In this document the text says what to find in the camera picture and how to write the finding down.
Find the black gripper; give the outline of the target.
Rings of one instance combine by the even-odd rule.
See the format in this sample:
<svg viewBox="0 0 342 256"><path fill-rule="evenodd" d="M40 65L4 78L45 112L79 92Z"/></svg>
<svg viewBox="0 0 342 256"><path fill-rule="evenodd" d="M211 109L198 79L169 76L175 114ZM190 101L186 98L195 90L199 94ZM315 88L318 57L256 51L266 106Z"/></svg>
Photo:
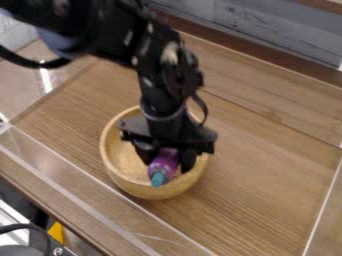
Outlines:
<svg viewBox="0 0 342 256"><path fill-rule="evenodd" d="M180 171L188 172L196 163L196 154L212 154L218 134L196 123L186 107L168 116L156 117L137 109L116 122L121 139L133 145L136 154L149 165L161 148L173 148L180 153Z"/></svg>

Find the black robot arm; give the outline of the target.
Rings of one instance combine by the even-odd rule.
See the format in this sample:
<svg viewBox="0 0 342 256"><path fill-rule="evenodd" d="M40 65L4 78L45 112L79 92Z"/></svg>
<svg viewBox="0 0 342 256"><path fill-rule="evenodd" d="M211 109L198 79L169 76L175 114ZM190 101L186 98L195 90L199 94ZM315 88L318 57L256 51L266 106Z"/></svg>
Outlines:
<svg viewBox="0 0 342 256"><path fill-rule="evenodd" d="M112 61L137 74L141 114L119 121L123 139L149 165L161 151L175 153L187 172L196 157L215 151L218 134L190 116L187 101L207 105L199 60L180 34L149 12L143 0L0 0L0 10L36 27L57 55L39 62L0 46L0 57L32 69L55 69L84 55Z"/></svg>

